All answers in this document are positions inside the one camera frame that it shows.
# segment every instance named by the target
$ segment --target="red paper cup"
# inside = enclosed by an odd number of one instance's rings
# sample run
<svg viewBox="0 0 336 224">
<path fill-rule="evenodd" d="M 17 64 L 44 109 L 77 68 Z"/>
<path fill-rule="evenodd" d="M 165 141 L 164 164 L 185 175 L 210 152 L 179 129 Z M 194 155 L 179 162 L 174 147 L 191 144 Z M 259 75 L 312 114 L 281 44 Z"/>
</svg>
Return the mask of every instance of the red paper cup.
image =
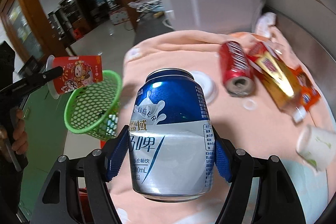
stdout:
<svg viewBox="0 0 336 224">
<path fill-rule="evenodd" d="M 63 74 L 48 82 L 50 94 L 54 99 L 58 99 L 66 92 L 103 81 L 100 56 L 54 57 L 50 55 L 46 70 L 58 66 L 63 68 Z"/>
</svg>

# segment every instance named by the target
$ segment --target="hand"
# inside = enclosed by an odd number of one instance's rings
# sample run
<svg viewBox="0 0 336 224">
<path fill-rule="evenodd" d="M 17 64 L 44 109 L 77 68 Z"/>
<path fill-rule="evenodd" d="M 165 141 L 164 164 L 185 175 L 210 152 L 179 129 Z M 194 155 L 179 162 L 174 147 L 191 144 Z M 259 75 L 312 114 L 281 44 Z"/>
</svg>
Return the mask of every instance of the hand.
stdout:
<svg viewBox="0 0 336 224">
<path fill-rule="evenodd" d="M 28 141 L 27 133 L 25 131 L 25 121 L 21 120 L 23 117 L 23 111 L 18 109 L 16 111 L 16 128 L 14 128 L 13 138 L 14 142 L 12 144 L 12 150 L 15 151 L 18 155 L 21 155 L 28 150 Z M 0 128 L 2 139 L 7 138 L 7 131 L 4 127 Z"/>
</svg>

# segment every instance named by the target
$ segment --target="green basket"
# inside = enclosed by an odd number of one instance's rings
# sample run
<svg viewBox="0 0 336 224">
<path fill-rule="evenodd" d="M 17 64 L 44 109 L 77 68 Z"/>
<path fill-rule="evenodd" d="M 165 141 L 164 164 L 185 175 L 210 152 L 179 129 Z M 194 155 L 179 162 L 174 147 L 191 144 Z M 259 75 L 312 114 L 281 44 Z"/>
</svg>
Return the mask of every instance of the green basket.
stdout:
<svg viewBox="0 0 336 224">
<path fill-rule="evenodd" d="M 116 136 L 121 78 L 103 71 L 103 81 L 75 90 L 65 107 L 64 123 L 72 133 L 106 141 Z"/>
</svg>

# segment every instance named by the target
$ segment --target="white paper cup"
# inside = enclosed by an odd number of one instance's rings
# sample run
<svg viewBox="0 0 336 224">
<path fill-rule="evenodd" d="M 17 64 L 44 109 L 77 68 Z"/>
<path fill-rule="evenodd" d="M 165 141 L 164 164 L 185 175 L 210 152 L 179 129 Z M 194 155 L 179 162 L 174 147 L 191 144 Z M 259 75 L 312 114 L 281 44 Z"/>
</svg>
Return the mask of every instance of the white paper cup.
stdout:
<svg viewBox="0 0 336 224">
<path fill-rule="evenodd" d="M 307 125 L 300 133 L 296 152 L 316 170 L 323 171 L 336 155 L 336 133 Z"/>
</svg>

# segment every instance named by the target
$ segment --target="blue and silver can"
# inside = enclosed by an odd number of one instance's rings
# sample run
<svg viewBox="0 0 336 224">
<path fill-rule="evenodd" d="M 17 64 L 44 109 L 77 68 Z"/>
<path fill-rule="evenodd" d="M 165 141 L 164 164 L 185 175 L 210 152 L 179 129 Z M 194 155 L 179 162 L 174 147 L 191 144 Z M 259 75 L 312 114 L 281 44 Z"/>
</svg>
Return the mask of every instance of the blue and silver can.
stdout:
<svg viewBox="0 0 336 224">
<path fill-rule="evenodd" d="M 151 73 L 137 93 L 129 131 L 136 192 L 183 202 L 211 190 L 215 140 L 202 88 L 189 72 Z"/>
</svg>

